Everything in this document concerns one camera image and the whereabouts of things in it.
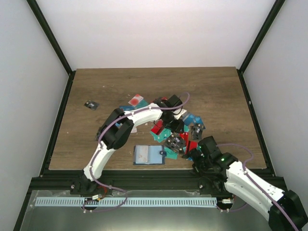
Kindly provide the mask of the white card orange logo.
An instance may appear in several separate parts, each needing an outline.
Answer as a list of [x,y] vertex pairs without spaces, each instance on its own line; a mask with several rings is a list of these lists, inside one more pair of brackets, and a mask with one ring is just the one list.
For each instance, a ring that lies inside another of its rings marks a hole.
[[135,149],[135,156],[137,163],[148,162],[148,146],[138,146]]

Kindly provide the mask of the blue leather card holder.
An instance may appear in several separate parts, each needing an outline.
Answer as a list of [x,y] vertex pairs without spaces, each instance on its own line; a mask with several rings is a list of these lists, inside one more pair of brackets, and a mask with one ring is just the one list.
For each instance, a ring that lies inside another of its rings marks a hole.
[[163,145],[147,145],[148,146],[148,162],[147,163],[137,163],[135,156],[135,149],[138,146],[144,145],[135,145],[134,154],[133,154],[133,165],[164,165],[166,152],[164,151]]

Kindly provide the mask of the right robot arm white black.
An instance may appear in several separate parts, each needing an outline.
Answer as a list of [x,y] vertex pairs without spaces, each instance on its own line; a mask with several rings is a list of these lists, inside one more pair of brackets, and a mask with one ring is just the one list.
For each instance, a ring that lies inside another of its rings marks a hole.
[[265,181],[231,153],[223,153],[212,136],[200,140],[193,149],[185,149],[185,159],[192,159],[193,169],[201,176],[212,169],[220,178],[214,189],[240,197],[259,212],[273,231],[300,231],[308,216],[299,196]]

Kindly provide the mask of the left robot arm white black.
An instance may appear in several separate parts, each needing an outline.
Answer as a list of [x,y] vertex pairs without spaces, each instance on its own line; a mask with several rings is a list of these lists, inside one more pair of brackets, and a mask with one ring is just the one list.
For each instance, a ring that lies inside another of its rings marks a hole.
[[135,110],[115,109],[97,132],[97,148],[83,169],[85,179],[81,184],[82,190],[87,194],[94,194],[98,190],[97,180],[101,177],[103,168],[111,155],[126,144],[133,128],[161,120],[166,129],[177,134],[182,133],[184,122],[180,117],[186,112],[183,106],[189,98],[188,96],[185,101],[181,101],[177,95],[173,95],[167,100],[158,98]]

